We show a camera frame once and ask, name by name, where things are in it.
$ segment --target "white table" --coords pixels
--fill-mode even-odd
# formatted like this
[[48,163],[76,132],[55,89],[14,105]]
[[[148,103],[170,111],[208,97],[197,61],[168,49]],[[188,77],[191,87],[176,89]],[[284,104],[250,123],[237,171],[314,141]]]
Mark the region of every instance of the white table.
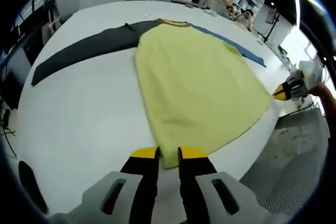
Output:
[[[154,140],[133,64],[136,49],[85,60],[31,87],[35,68],[83,38],[125,23],[165,18],[187,21],[223,35],[263,57],[267,68],[246,59],[269,92],[288,73],[265,45],[232,21],[180,4],[135,1],[95,6],[75,13],[54,34],[34,63],[18,109],[16,149],[35,173],[50,215],[69,212],[82,193],[112,170],[120,170],[136,149]],[[240,179],[267,143],[279,116],[273,102],[244,135],[209,158],[218,171]],[[153,223],[185,220],[177,169],[159,176]]]

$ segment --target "table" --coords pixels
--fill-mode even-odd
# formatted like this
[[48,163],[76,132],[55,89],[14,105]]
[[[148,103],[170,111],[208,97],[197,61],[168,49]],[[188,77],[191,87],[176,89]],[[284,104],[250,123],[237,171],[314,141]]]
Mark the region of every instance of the table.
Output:
[[[34,170],[50,215],[69,212],[82,193],[112,170],[120,170],[136,149],[153,146],[133,64],[135,48],[79,62],[31,87],[35,68],[61,49],[107,28],[165,18],[187,21],[244,45],[263,57],[267,68],[246,59],[269,92],[288,72],[257,38],[231,20],[198,8],[153,1],[116,2],[75,13],[51,37],[36,59],[18,108],[16,150]],[[281,102],[245,134],[209,155],[218,171],[240,179],[267,143]],[[177,169],[159,175],[153,223],[185,220]]]

